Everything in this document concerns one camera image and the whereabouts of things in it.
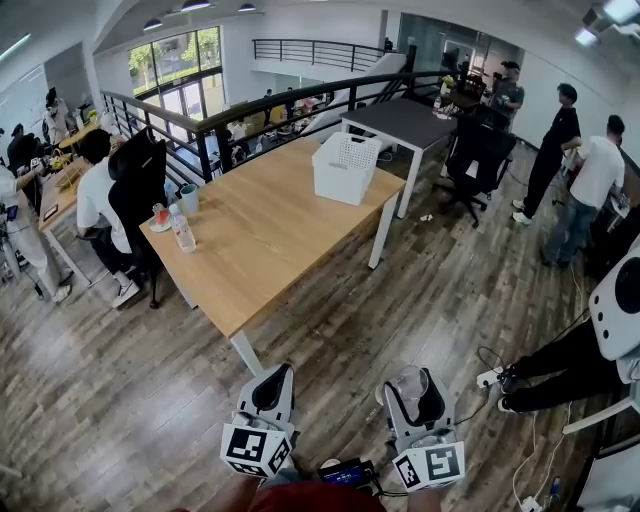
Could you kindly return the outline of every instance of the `white plastic basket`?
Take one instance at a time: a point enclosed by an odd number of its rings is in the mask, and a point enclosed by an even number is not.
[[[312,157],[316,195],[358,206],[373,178],[380,147],[379,140],[331,135]]]

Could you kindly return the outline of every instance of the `wooden table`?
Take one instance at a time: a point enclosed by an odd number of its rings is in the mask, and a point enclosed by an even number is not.
[[[317,142],[297,140],[200,188],[189,216],[196,250],[183,253],[171,231],[141,226],[183,292],[231,341],[254,373],[262,365],[243,329],[272,306],[350,233],[382,216],[369,266],[380,261],[404,181],[376,170],[360,206],[318,197],[311,155]]]
[[[84,128],[82,128],[82,130],[78,130],[78,132],[73,134],[71,137],[68,137],[68,138],[64,139],[58,145],[58,147],[60,149],[65,149],[65,148],[68,148],[69,146],[73,146],[74,144],[77,144],[82,139],[84,139],[84,136],[87,133],[92,132],[93,130],[97,130],[98,128],[100,128],[100,124],[99,123],[97,123],[97,122],[96,123],[89,123],[89,124],[85,125]]]
[[[71,162],[69,166],[65,168],[65,171],[69,171],[69,168],[77,168],[81,172],[85,172],[88,168],[84,159],[79,158],[74,162]],[[40,205],[40,224],[39,228],[42,233],[47,237],[51,246],[58,252],[60,257],[69,266],[73,273],[78,276],[82,284],[86,287],[91,285],[89,278],[80,270],[80,267],[73,261],[71,256],[64,250],[58,239],[53,234],[53,230],[59,226],[66,217],[76,211],[76,187],[67,187],[64,190],[60,190],[56,187],[58,181],[58,175],[53,175],[44,184],[42,190],[42,203]],[[58,205],[58,211],[46,221],[44,220],[45,214]]]

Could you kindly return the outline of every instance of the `desk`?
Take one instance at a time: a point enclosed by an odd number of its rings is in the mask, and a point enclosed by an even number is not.
[[[318,147],[307,139],[291,142],[200,188],[200,211],[189,216],[197,243],[190,254],[171,231],[140,226],[181,289],[254,374],[262,365],[245,326],[382,209],[369,259],[375,268],[404,185],[377,169],[360,206],[318,197],[311,163]]]
[[[84,128],[82,128],[82,130],[78,130],[78,132],[73,134],[71,137],[69,137],[67,139],[64,139],[58,145],[58,147],[60,149],[65,149],[65,148],[68,148],[69,146],[73,146],[74,144],[77,144],[82,139],[84,139],[84,136],[87,133],[92,132],[93,130],[97,130],[98,128],[100,128],[100,124],[99,123],[89,123]]]
[[[87,163],[79,158],[75,162],[72,162],[65,168],[68,170],[69,167],[77,167],[81,172],[86,171]],[[49,178],[42,190],[42,203],[40,206],[40,224],[39,228],[44,236],[47,237],[51,246],[58,252],[60,257],[64,260],[64,262],[69,266],[73,273],[78,276],[82,284],[88,287],[91,284],[89,278],[80,270],[80,267],[71,259],[71,256],[64,250],[58,239],[53,234],[53,230],[59,226],[64,219],[71,215],[76,211],[76,187],[71,186],[67,187],[64,190],[60,190],[56,187],[56,182],[58,181],[58,175],[54,174]],[[44,220],[44,215],[48,212],[54,205],[58,205],[58,211],[46,221]]]
[[[455,130],[457,123],[454,119],[438,119],[429,107],[404,98],[342,114],[343,132],[347,132],[349,126],[355,126],[413,150],[409,176],[398,208],[401,219],[407,213],[422,155]]]

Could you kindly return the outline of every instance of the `white cable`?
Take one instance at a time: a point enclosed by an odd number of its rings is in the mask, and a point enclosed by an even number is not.
[[[529,455],[526,459],[524,459],[524,462],[520,464],[520,466],[518,466],[518,469],[516,469],[515,473],[513,474],[513,478],[511,479],[511,488],[513,489],[513,495],[516,498],[516,501],[518,502],[518,506],[520,507],[520,510],[522,510],[523,512],[524,512],[524,509],[522,508],[522,502],[520,501],[520,498],[518,498],[518,494],[516,493],[516,476],[518,476],[518,473],[520,472],[520,470],[525,466],[527,462],[531,460],[531,457],[533,457],[536,453],[536,418],[537,417],[538,417],[538,411],[533,413],[533,451],[531,452],[531,455]]]
[[[580,287],[578,286],[578,282],[576,281],[576,275],[573,272],[573,265],[569,264],[569,267],[571,268],[571,275],[573,276],[573,284],[576,285],[576,289],[578,290],[578,293],[580,294],[580,311],[584,311],[582,309],[582,290],[580,290]]]
[[[573,404],[573,402],[569,402],[569,407],[567,408],[567,423],[565,424],[565,426],[568,425],[569,420],[571,420],[571,404]],[[544,489],[544,486],[546,485],[547,480],[549,480],[549,475],[551,474],[551,466],[553,465],[553,458],[555,457],[556,451],[558,450],[558,448],[560,448],[562,441],[564,441],[564,434],[562,434],[560,441],[558,441],[558,444],[551,452],[551,460],[549,461],[549,466],[547,467],[547,475],[544,477],[544,480],[542,481],[542,485],[540,486],[540,489],[538,489],[538,492],[534,496],[536,501],[538,501],[538,496],[540,496],[540,493],[542,492],[542,489]]]

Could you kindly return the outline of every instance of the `black pants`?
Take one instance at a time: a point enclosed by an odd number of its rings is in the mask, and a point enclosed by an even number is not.
[[[553,177],[562,165],[562,150],[560,147],[548,146],[542,143],[538,157],[533,164],[529,175],[529,189],[524,198],[524,214],[530,219],[536,214],[536,210],[545,192],[551,185]]]
[[[520,379],[562,372],[542,384],[508,395],[505,405],[517,412],[548,409],[614,391],[622,383],[615,361],[609,361],[600,354],[591,320],[578,325],[564,338],[549,343],[535,354],[523,357],[513,365],[512,370]]]
[[[111,226],[98,229],[96,238],[91,240],[91,247],[112,275],[131,266],[131,254],[123,254],[113,245]]]

